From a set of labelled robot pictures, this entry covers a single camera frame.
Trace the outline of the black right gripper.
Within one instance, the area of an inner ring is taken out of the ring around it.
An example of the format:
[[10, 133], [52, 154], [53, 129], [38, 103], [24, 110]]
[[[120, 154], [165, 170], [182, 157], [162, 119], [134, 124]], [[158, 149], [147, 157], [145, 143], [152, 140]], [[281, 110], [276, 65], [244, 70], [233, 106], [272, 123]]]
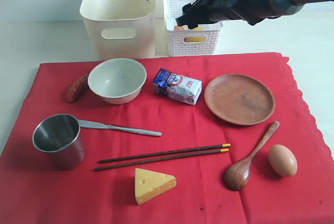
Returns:
[[257, 18], [248, 7], [249, 0], [196, 0], [182, 8], [182, 15], [175, 18], [178, 26], [194, 29], [226, 20], [244, 20], [254, 26]]

